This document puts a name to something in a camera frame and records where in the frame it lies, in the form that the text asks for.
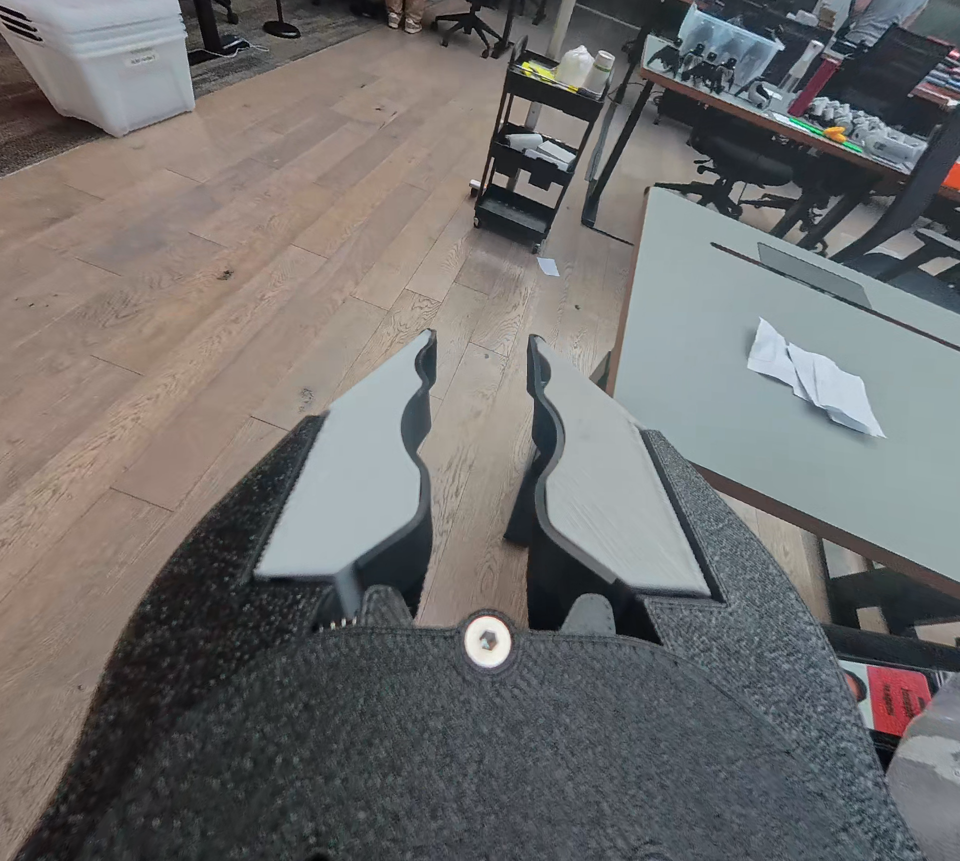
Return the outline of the clear storage bin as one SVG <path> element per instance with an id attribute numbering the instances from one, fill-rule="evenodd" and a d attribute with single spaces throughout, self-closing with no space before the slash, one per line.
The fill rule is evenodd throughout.
<path id="1" fill-rule="evenodd" d="M 740 89 L 763 76 L 776 56 L 785 50 L 778 38 L 756 34 L 745 27 L 705 13 L 691 5 L 678 28 L 678 51 L 682 58 L 730 67 L 728 90 Z"/>

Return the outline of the black utility cart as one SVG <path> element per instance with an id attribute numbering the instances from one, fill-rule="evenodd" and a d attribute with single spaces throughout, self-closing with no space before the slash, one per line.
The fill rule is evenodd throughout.
<path id="1" fill-rule="evenodd" d="M 523 62 L 556 68 L 559 64 L 530 50 L 527 43 L 528 38 L 522 37 L 510 52 L 484 170 L 474 195 L 473 222 L 476 229 L 523 244 L 537 255 L 604 110 L 609 85 L 599 99 L 592 99 L 524 76 Z M 572 145 L 515 122 L 512 114 L 518 101 L 574 119 L 583 128 L 581 139 Z"/>

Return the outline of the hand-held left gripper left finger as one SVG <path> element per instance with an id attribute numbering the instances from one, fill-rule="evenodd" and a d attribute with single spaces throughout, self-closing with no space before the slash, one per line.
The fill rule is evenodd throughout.
<path id="1" fill-rule="evenodd" d="M 416 612 L 433 544 L 419 450 L 436 376 L 437 333 L 422 330 L 306 419 L 307 444 L 259 542 L 255 581 L 317 589 L 312 621 L 357 620 L 377 586 Z"/>

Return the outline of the red printed box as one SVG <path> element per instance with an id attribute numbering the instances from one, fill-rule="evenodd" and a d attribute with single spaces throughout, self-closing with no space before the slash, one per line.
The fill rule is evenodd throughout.
<path id="1" fill-rule="evenodd" d="M 901 739 L 932 700 L 922 672 L 843 658 L 838 663 L 864 725 L 875 734 Z"/>

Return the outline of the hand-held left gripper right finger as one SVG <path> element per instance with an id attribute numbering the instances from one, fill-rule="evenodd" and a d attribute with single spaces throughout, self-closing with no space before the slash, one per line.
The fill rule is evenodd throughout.
<path id="1" fill-rule="evenodd" d="M 537 525 L 607 586 L 711 596 L 640 423 L 539 335 L 528 342 Z"/>

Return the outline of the white storage bins stack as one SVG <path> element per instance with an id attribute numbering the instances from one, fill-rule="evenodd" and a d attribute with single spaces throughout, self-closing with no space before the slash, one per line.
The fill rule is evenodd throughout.
<path id="1" fill-rule="evenodd" d="M 61 115 L 122 137 L 196 107 L 179 0 L 1 0 L 1 23 Z"/>

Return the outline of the grey desk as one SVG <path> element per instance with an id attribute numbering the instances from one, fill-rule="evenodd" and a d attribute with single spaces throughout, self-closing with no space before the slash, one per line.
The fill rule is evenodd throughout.
<path id="1" fill-rule="evenodd" d="M 758 243 L 863 285 L 864 310 Z M 860 434 L 750 371 L 760 318 L 865 383 Z M 661 187 L 645 195 L 610 394 L 720 492 L 958 596 L 958 315 Z"/>

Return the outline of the cut lined paper pieces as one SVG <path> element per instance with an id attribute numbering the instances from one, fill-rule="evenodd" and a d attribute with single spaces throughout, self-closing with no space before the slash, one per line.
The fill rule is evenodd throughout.
<path id="1" fill-rule="evenodd" d="M 747 360 L 749 371 L 789 387 L 794 396 L 849 430 L 884 439 L 866 387 L 858 375 L 830 358 L 789 342 L 761 317 Z"/>

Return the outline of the wooden table with black legs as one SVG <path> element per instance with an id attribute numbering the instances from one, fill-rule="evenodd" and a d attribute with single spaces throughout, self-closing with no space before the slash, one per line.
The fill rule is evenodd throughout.
<path id="1" fill-rule="evenodd" d="M 668 72 L 655 70 L 649 66 L 648 60 L 654 53 L 663 48 L 672 47 L 670 42 L 642 29 L 628 52 L 628 72 L 610 99 L 597 144 L 594 147 L 594 154 L 587 168 L 588 187 L 581 216 L 581 223 L 586 228 L 595 230 L 601 196 L 617 168 L 619 159 L 626 151 L 627 143 L 640 122 L 654 87 L 671 90 L 690 99 L 701 108 L 712 111 L 713 114 L 709 119 L 710 130 L 707 134 L 717 138 L 717 142 L 710 143 L 710 148 L 721 154 L 722 166 L 744 168 L 747 161 L 750 161 L 752 166 L 756 166 L 762 159 L 769 162 L 774 160 L 768 146 L 758 146 L 755 143 L 747 145 L 738 140 L 731 140 L 731 124 L 738 125 L 735 130 L 737 135 L 742 135 L 744 126 L 747 125 L 755 135 L 776 136 L 787 144 L 818 153 L 807 171 L 809 180 L 817 181 L 810 182 L 803 188 L 798 200 L 784 210 L 780 220 L 770 231 L 775 238 L 786 238 L 787 233 L 801 223 L 802 214 L 807 209 L 813 208 L 814 202 L 818 199 L 818 190 L 823 187 L 823 178 L 834 163 L 848 165 L 848 169 L 842 171 L 843 190 L 834 205 L 798 241 L 797 245 L 801 248 L 811 250 L 825 240 L 860 201 L 873 191 L 894 191 L 893 203 L 866 234 L 836 253 L 833 256 L 835 260 L 844 262 L 866 255 L 873 248 L 898 233 L 906 231 L 918 219 L 926 217 L 936 199 L 944 200 L 953 210 L 958 210 L 958 190 L 945 185 L 946 177 L 954 165 L 953 161 L 940 160 L 930 169 L 918 165 L 913 173 L 905 174 L 882 164 L 878 159 L 857 154 L 824 136 L 800 129 L 798 124 L 792 123 L 786 116 L 774 116 L 768 112 L 759 111 L 734 96 L 718 96 L 709 91 L 702 91 L 678 80 Z M 622 103 L 622 97 L 635 70 L 642 77 L 643 87 L 604 166 L 597 169 L 595 165 L 604 153 L 609 124 Z"/>

